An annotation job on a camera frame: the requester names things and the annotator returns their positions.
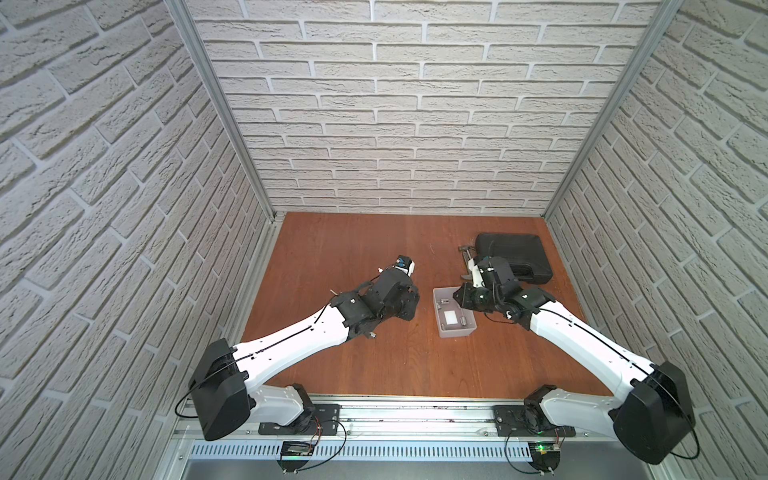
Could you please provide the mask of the translucent plastic storage box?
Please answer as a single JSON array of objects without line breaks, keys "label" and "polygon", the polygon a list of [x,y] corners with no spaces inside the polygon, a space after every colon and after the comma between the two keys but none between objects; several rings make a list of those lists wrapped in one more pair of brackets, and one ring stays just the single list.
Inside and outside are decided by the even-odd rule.
[{"label": "translucent plastic storage box", "polygon": [[454,299],[458,287],[433,290],[433,305],[440,338],[460,338],[471,335],[477,328],[472,310],[462,308]]}]

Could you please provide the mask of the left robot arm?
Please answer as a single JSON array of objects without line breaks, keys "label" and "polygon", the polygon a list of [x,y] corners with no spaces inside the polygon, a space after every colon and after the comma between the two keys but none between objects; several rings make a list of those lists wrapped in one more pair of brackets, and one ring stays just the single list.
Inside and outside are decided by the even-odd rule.
[{"label": "left robot arm", "polygon": [[277,332],[237,345],[221,338],[204,350],[188,382],[203,437],[222,439],[249,421],[268,432],[302,435],[315,429],[317,407],[299,384],[268,380],[304,359],[357,337],[372,338],[390,318],[410,321],[419,302],[415,265],[401,256],[356,289],[335,294],[317,312]]}]

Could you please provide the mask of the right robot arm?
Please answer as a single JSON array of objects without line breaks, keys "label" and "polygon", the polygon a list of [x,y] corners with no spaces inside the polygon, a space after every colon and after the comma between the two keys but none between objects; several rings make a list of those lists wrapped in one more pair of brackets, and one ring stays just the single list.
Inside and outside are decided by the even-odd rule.
[{"label": "right robot arm", "polygon": [[656,364],[610,340],[538,287],[523,287],[508,261],[475,257],[470,280],[454,292],[464,309],[500,313],[506,322],[548,340],[589,370],[609,395],[544,385],[524,400],[524,421],[534,434],[573,427],[619,441],[653,465],[694,434],[696,420],[685,373],[669,361]]}]

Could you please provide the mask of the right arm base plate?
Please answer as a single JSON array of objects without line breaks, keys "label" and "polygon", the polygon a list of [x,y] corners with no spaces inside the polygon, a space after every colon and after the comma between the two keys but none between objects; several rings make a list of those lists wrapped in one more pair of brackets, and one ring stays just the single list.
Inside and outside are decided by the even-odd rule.
[{"label": "right arm base plate", "polygon": [[542,438],[575,437],[571,426],[554,426],[525,405],[494,405],[493,420],[499,437],[533,436]]}]

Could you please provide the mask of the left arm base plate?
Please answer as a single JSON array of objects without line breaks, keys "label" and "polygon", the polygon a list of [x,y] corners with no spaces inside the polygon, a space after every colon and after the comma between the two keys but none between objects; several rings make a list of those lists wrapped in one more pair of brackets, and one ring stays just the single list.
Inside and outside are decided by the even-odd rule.
[{"label": "left arm base plate", "polygon": [[312,436],[320,434],[335,436],[338,431],[337,420],[340,416],[340,410],[340,404],[313,404],[287,425],[261,423],[258,433],[266,436]]}]

